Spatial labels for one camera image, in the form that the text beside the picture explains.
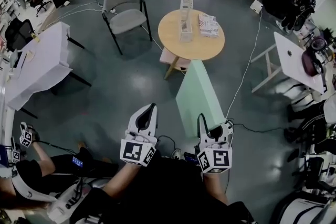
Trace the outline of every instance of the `man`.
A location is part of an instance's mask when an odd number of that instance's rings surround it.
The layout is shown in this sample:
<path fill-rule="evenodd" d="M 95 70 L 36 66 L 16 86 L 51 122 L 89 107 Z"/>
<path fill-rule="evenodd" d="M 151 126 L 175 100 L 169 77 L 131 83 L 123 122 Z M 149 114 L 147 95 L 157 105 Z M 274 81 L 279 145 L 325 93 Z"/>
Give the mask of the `man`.
<path fill-rule="evenodd" d="M 183 219 L 257 224 L 242 202 L 228 205 L 219 174 L 203 174 L 202 179 L 200 167 L 180 159 L 182 153 L 177 155 L 163 158 L 156 151 L 147 167 L 125 164 L 103 189 L 90 191 L 73 212 L 70 224 Z"/>
<path fill-rule="evenodd" d="M 298 138 L 301 138 L 305 134 L 306 129 L 312 125 L 317 125 L 319 123 L 321 123 L 323 126 L 325 126 L 325 124 L 336 124 L 336 93 L 334 93 L 327 100 L 313 104 L 299 112 L 294 112 L 293 108 L 288 106 L 287 113 L 289 122 L 296 119 L 304 119 L 297 129 L 285 129 L 285 138 L 288 142 L 292 143 Z"/>
<path fill-rule="evenodd" d="M 281 30 L 285 30 L 287 33 L 290 33 L 290 31 L 293 30 L 296 18 L 300 14 L 302 14 L 305 18 L 308 18 L 315 6 L 316 0 L 297 0 L 296 5 L 292 5 L 284 20 L 282 22 L 277 20 L 276 24 Z"/>

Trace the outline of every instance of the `gray floor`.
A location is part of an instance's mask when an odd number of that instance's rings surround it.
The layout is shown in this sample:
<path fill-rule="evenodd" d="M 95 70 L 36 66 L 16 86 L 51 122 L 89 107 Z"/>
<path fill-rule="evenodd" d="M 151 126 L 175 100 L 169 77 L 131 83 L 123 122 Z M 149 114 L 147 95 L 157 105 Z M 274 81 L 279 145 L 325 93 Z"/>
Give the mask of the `gray floor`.
<path fill-rule="evenodd" d="M 57 10 L 54 17 L 93 1 L 74 0 L 68 7 Z M 158 24 L 165 14 L 179 9 L 180 0 L 145 1 L 152 35 L 162 45 Z M 258 31 L 260 15 L 249 8 L 252 2 L 194 0 L 194 9 L 215 15 L 225 33 L 223 51 L 204 62 L 224 114 L 241 82 Z M 73 12 L 86 8 L 101 9 L 97 4 L 91 4 Z M 36 113 L 39 119 L 17 112 L 15 135 L 19 135 L 19 122 L 27 121 L 36 127 L 45 141 L 73 149 L 78 141 L 85 141 L 95 157 L 106 156 L 119 162 L 120 140 L 130 115 L 155 102 L 159 108 L 157 134 L 170 136 L 179 148 L 192 152 L 197 139 L 184 135 L 175 102 L 183 75 L 175 72 L 168 81 L 163 79 L 167 66 L 159 63 L 161 51 L 154 42 L 150 43 L 147 33 L 139 28 L 118 36 L 124 52 L 121 56 L 100 12 L 77 13 L 62 21 L 71 26 L 71 37 L 87 48 L 81 50 L 70 45 L 76 56 L 71 66 L 76 74 L 90 81 L 92 87 L 67 78 L 59 85 L 58 96 L 50 91 L 35 94 L 25 108 Z M 274 31 L 277 29 L 271 17 L 264 14 L 255 55 L 274 43 Z M 252 87 L 265 77 L 264 60 L 250 66 L 230 111 L 229 118 L 234 118 L 235 123 L 244 123 L 255 130 L 288 126 L 285 115 L 288 98 L 276 93 L 272 87 L 251 94 Z M 243 201 L 260 224 L 268 223 L 275 204 L 292 191 L 294 164 L 286 162 L 292 147 L 285 142 L 282 130 L 253 133 L 236 126 L 234 134 L 228 199 L 230 202 Z M 172 146 L 163 138 L 159 149 L 169 154 Z M 51 155 L 62 154 L 50 147 L 46 150 Z M 222 174 L 221 179 L 225 188 L 228 175 Z"/>

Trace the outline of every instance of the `shoe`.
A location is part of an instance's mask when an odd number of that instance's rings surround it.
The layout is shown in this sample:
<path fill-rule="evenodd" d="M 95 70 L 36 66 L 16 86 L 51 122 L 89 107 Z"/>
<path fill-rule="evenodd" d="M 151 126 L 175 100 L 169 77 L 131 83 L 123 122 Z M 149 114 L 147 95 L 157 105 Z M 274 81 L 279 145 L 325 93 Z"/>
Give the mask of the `shoe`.
<path fill-rule="evenodd" d="M 172 159 L 182 159 L 182 150 L 179 148 L 175 149 L 171 156 Z"/>
<path fill-rule="evenodd" d="M 288 128 L 283 131 L 283 135 L 288 143 L 293 143 L 298 138 L 296 128 Z"/>
<path fill-rule="evenodd" d="M 276 20 L 275 23 L 280 28 L 280 30 L 283 30 L 284 27 L 281 25 L 281 22 L 279 22 L 278 20 Z"/>
<path fill-rule="evenodd" d="M 285 27 L 284 30 L 285 30 L 285 32 L 288 33 L 288 34 L 292 33 L 292 31 L 293 31 L 293 29 L 288 29 L 288 27 Z"/>
<path fill-rule="evenodd" d="M 295 117 L 294 117 L 294 110 L 293 110 L 293 107 L 291 105 L 288 105 L 287 106 L 287 120 L 288 122 L 292 122 L 293 120 L 295 120 Z"/>

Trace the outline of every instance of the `white desk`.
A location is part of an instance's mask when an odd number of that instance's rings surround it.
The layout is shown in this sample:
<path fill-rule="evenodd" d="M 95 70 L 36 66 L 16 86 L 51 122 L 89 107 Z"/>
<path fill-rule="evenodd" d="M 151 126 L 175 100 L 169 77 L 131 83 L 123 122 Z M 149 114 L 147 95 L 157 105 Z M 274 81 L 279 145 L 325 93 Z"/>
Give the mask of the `white desk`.
<path fill-rule="evenodd" d="M 50 89 L 71 72 L 67 64 L 69 28 L 62 22 L 57 23 L 39 35 L 39 43 L 32 40 L 23 48 L 17 65 L 23 64 L 21 74 L 6 83 L 5 100 L 10 108 L 20 110 L 35 92 Z M 34 56 L 23 63 L 28 51 Z"/>
<path fill-rule="evenodd" d="M 254 87 L 252 89 L 252 93 L 259 90 L 262 86 L 264 86 L 268 81 L 274 78 L 281 71 L 286 76 L 299 81 L 300 83 L 306 85 L 309 88 L 312 88 L 320 93 L 323 93 L 324 89 L 321 75 L 311 77 L 306 74 L 303 68 L 301 57 L 304 50 L 277 32 L 274 32 L 274 39 L 275 39 L 274 45 L 272 45 L 267 50 L 265 50 L 257 57 L 255 57 L 253 60 L 251 60 L 251 63 L 253 63 L 265 55 L 267 64 L 267 73 L 268 73 L 268 77 L 264 81 L 262 81 L 258 86 Z M 278 50 L 281 67 L 276 66 L 269 60 L 268 53 L 274 48 L 277 48 Z"/>

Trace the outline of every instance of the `round wooden table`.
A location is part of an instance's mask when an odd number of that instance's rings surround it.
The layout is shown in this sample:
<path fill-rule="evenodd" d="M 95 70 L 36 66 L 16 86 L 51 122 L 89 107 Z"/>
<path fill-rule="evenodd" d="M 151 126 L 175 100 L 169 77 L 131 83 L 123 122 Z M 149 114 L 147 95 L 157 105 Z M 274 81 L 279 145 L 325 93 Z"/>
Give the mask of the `round wooden table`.
<path fill-rule="evenodd" d="M 160 21 L 158 29 L 160 41 L 168 51 L 176 55 L 164 79 L 167 79 L 174 70 L 180 57 L 187 60 L 208 60 L 215 57 L 224 48 L 225 36 L 219 24 L 219 37 L 201 36 L 198 25 L 199 14 L 203 14 L 203 12 L 194 9 L 190 11 L 193 31 L 193 40 L 191 42 L 180 42 L 181 15 L 179 9 L 168 13 Z"/>

